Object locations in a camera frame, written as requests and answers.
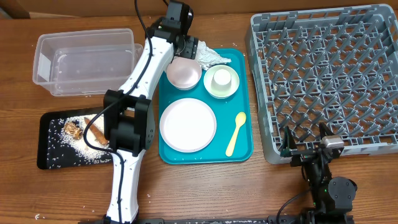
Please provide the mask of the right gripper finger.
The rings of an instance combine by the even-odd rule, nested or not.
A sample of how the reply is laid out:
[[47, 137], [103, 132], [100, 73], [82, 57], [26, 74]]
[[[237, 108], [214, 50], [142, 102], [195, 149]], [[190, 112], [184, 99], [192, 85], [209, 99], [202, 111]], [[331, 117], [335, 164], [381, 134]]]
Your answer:
[[325, 136], [333, 136], [334, 135], [334, 133], [331, 131], [331, 129], [329, 129], [328, 126], [324, 122], [319, 123], [319, 131], [320, 131], [321, 139], [323, 139]]
[[288, 126], [284, 127], [284, 138], [281, 145], [282, 151], [297, 150], [297, 145], [295, 143], [292, 132]]

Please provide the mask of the white paper napkin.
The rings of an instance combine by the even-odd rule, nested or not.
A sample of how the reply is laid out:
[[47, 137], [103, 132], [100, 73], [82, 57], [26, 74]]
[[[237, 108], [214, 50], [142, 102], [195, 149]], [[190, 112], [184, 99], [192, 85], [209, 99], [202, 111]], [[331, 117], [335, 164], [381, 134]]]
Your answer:
[[227, 64], [231, 62], [230, 58], [222, 57], [215, 50], [206, 46], [204, 41], [198, 41], [195, 60], [199, 63], [203, 70], [208, 70], [212, 66], [219, 64]]

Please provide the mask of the pink white bowl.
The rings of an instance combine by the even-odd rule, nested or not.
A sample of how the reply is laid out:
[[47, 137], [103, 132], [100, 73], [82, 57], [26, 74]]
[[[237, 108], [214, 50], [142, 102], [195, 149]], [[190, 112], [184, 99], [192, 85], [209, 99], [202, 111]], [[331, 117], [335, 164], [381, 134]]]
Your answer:
[[168, 81], [179, 90], [190, 90], [200, 81], [200, 64], [193, 59], [175, 57], [166, 69]]

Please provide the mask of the cream cup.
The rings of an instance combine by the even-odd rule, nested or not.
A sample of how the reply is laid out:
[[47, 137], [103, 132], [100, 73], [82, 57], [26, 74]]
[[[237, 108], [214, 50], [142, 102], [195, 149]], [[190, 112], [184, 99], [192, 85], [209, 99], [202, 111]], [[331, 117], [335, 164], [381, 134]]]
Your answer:
[[226, 69], [217, 70], [212, 79], [211, 86], [216, 91], [226, 91], [231, 87], [231, 74]]

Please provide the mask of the cream bowl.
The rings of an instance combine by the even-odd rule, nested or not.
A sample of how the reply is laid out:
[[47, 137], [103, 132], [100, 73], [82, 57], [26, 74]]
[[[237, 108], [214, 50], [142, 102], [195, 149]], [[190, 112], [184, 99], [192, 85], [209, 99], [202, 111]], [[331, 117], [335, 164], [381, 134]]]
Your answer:
[[[231, 74], [231, 87], [229, 90], [216, 91], [211, 86], [213, 75], [219, 69], [226, 69]], [[239, 75], [233, 68], [231, 68], [227, 65], [215, 65], [215, 66], [209, 68], [205, 72], [204, 77], [203, 77], [203, 84], [205, 86], [206, 91], [212, 97], [217, 98], [217, 99], [225, 99], [225, 98], [232, 96], [237, 91], [239, 84], [240, 84], [240, 80], [239, 80]]]

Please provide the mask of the large white plate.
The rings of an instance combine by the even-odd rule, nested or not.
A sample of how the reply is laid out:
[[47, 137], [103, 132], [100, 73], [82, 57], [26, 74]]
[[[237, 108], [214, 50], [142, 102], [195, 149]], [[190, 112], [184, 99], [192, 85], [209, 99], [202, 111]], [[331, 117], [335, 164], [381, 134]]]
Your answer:
[[162, 113], [159, 131], [164, 142], [178, 152], [197, 152], [212, 142], [217, 129], [213, 110], [203, 101], [182, 98]]

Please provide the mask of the brown food wrapper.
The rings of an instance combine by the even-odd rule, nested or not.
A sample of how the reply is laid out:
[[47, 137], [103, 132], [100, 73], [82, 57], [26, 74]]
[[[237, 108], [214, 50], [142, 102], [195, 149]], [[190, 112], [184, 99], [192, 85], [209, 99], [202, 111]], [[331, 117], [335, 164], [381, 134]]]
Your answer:
[[80, 140], [83, 136], [83, 130], [73, 122], [65, 123], [63, 130], [75, 140]]

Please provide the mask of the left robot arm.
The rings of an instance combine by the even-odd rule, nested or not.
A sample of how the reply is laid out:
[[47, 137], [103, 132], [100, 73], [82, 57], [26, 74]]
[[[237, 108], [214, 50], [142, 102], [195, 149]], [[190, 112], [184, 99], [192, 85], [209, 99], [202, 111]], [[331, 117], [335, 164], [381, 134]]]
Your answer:
[[198, 39], [188, 35], [192, 20], [188, 4], [170, 1], [166, 15], [144, 28], [143, 52], [130, 77], [104, 96], [104, 136], [113, 158], [113, 188], [104, 223], [137, 220], [140, 168], [155, 129], [152, 97], [174, 57], [195, 58]]

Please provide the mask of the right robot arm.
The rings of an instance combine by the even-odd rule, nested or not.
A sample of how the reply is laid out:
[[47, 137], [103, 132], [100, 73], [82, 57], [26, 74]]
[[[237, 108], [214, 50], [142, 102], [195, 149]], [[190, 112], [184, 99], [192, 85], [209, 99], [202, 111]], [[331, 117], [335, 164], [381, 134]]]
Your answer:
[[[345, 177], [333, 177], [329, 163], [340, 157], [344, 142], [335, 135], [325, 123], [319, 124], [321, 141], [317, 147], [299, 151], [289, 127], [284, 128], [284, 140], [280, 155], [291, 158], [292, 167], [300, 167], [302, 177], [308, 182], [308, 190], [294, 196], [281, 206], [276, 215], [277, 223], [327, 224], [353, 223], [353, 217], [347, 213], [353, 209], [353, 200], [358, 186]], [[283, 209], [311, 193], [312, 208], [304, 208], [300, 214], [281, 215]]]

